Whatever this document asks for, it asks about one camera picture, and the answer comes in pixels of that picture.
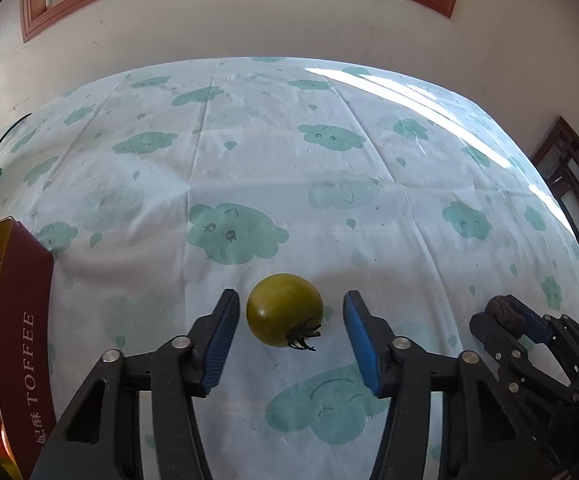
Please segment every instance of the blue gripper pad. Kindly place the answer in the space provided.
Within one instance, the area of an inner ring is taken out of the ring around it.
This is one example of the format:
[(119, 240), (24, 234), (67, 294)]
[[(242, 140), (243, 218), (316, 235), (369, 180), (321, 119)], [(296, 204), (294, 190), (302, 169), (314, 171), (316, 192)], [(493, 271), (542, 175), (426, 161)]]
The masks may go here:
[(389, 325), (369, 313), (357, 290), (345, 295), (343, 319), (365, 386), (379, 398), (389, 396), (385, 391), (385, 371), (391, 358), (389, 343), (394, 339)]
[(536, 344), (549, 343), (551, 334), (549, 333), (548, 323), (536, 312), (528, 308), (522, 301), (517, 300), (511, 294), (508, 294), (507, 298), (514, 311), (521, 314), (521, 316), (527, 321), (525, 335)]
[(191, 381), (197, 386), (192, 387), (192, 395), (205, 397), (220, 381), (239, 319), (238, 293), (227, 288), (214, 312), (194, 322), (189, 331), (189, 338), (194, 344), (191, 367), (186, 367), (184, 375), (188, 385)]

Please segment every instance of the tomato stem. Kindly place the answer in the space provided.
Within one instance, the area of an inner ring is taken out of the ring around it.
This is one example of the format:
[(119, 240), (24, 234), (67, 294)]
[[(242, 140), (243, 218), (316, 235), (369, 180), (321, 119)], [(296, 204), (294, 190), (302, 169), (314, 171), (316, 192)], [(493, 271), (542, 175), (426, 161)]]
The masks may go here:
[(317, 332), (317, 330), (321, 327), (320, 323), (313, 326), (307, 326), (310, 322), (313, 321), (314, 319), (310, 318), (301, 323), (297, 323), (290, 330), (288, 330), (285, 334), (287, 346), (296, 350), (316, 351), (316, 348), (309, 346), (305, 341), (307, 338), (318, 337), (321, 334), (320, 332)]

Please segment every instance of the bed sheet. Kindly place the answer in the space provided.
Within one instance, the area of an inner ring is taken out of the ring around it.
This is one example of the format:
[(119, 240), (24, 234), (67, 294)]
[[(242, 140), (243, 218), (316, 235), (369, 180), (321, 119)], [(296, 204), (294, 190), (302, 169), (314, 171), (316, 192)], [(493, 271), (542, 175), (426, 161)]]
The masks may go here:
[[(240, 293), (221, 383), (194, 402), (217, 479), (369, 477), (388, 402), (355, 364), (349, 289), (395, 333), (452, 356), (483, 354), (469, 319), (496, 294), (579, 321), (579, 248), (534, 167), (473, 102), (397, 73), (282, 57), (140, 68), (35, 111), (0, 145), (0, 165), (0, 218), (23, 222), (56, 260), (57, 415), (106, 349), (152, 351), (224, 288)], [(320, 291), (316, 352), (250, 332), (248, 294), (275, 272)], [(440, 410), (435, 399), (426, 478)]]

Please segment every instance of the green tomato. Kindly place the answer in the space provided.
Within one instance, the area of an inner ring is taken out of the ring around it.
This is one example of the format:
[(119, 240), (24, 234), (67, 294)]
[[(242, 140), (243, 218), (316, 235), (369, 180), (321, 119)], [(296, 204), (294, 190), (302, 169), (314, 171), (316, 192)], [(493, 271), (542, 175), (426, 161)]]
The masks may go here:
[(323, 300), (316, 287), (295, 274), (272, 274), (256, 285), (247, 301), (253, 335), (270, 346), (314, 350), (305, 339), (320, 335)]

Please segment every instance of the white wall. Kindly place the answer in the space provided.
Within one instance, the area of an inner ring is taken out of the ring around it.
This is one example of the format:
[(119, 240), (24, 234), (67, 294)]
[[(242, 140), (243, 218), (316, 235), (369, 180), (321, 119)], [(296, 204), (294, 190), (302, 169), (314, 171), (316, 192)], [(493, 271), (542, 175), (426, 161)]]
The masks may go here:
[(527, 153), (558, 114), (579, 130), (579, 0), (458, 0), (451, 20), (409, 0), (100, 0), (26, 44), (19, 0), (4, 0), (0, 128), (123, 70), (263, 55), (432, 81), (485, 108)]

